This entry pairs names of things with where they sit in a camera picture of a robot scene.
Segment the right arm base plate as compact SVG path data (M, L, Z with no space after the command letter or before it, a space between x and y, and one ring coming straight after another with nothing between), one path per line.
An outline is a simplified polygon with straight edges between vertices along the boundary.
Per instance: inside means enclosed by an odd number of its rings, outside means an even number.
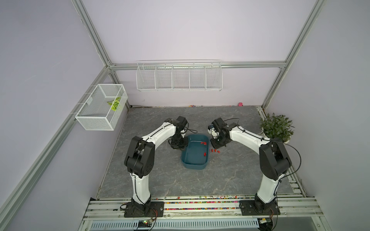
M280 215L280 209L276 199L267 204L259 200L241 200L239 208L243 216Z

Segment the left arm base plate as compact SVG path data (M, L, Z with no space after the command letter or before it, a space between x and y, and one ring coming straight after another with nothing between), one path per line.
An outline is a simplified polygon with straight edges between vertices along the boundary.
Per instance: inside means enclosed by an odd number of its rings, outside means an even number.
M164 203L160 201L151 201L144 205L135 201L129 202L124 209L125 218L143 218L143 217L163 217Z

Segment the teal plastic storage box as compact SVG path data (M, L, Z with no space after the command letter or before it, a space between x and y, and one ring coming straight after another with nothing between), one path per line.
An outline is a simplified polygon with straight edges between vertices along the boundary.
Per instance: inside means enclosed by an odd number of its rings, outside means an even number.
M181 153L181 161L185 168L202 170L209 161L209 137L204 134L192 134L188 136L188 146Z

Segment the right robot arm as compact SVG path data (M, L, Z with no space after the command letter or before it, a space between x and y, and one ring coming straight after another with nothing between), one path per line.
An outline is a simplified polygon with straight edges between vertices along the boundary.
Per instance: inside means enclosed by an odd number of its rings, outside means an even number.
M235 141L255 151L259 155L259 166L263 173L260 188L254 198L256 210L265 211L276 201L280 181L292 165L285 143L278 138L268 139L245 130L239 124L227 124L221 118L208 126L214 149Z

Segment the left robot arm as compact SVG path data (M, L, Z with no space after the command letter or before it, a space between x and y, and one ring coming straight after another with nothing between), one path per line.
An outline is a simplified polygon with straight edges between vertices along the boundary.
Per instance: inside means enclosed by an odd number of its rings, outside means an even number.
M154 167L155 151L166 140L174 150L188 146L186 136L188 121L185 117L166 119L162 125L148 135L132 138L124 164L132 178L134 194L132 204L135 208L147 211L151 203L148 175Z

